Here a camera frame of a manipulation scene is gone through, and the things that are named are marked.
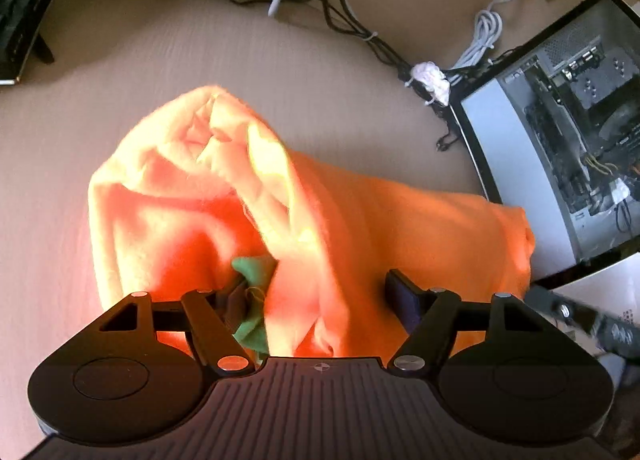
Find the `green fabric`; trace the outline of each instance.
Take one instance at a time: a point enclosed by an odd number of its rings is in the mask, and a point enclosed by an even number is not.
[[[235,258],[231,261],[231,267],[242,274],[249,284],[249,309],[234,337],[244,348],[255,350],[258,358],[262,359],[269,354],[267,331],[264,327],[264,298],[276,268],[276,260],[269,255]]]

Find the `table surface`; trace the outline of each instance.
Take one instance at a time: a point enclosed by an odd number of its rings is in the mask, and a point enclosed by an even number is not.
[[[100,313],[87,223],[95,169],[146,114],[220,84],[293,149],[421,188],[481,191],[462,144],[364,43],[321,13],[225,0],[55,0],[31,58],[0,89],[0,458],[41,439],[26,386],[48,354]]]

